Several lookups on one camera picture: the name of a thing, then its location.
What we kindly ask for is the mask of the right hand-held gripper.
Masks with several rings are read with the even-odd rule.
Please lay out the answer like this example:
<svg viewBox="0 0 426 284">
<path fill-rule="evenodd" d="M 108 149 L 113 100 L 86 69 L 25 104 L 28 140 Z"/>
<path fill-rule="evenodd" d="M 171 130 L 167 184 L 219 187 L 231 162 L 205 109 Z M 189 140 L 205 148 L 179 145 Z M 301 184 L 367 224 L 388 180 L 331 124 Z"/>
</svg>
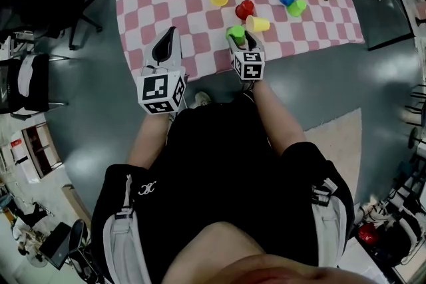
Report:
<svg viewBox="0 0 426 284">
<path fill-rule="evenodd" d="M 248 50 L 241 49 L 233 36 L 227 36 L 232 66 L 240 80 L 262 80 L 265 67 L 265 51 L 262 42 L 245 30 Z"/>
</svg>

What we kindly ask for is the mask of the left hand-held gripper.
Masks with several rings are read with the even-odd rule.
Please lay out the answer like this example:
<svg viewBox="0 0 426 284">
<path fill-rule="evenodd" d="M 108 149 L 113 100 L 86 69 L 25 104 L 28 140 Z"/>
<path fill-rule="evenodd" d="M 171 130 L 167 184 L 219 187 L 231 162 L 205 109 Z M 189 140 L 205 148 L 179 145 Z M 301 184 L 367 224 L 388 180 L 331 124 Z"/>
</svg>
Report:
<svg viewBox="0 0 426 284">
<path fill-rule="evenodd" d="M 176 113 L 186 90 L 180 33 L 174 26 L 163 30 L 145 48 L 136 79 L 138 103 L 148 114 Z"/>
</svg>

